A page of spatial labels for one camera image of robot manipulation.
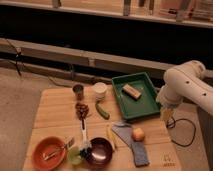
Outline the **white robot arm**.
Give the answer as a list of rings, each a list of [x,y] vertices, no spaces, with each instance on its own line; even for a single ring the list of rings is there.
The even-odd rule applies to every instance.
[[[167,122],[174,109],[187,98],[213,116],[213,86],[203,81],[206,68],[197,60],[173,66],[164,72],[165,85],[157,94],[160,118]]]

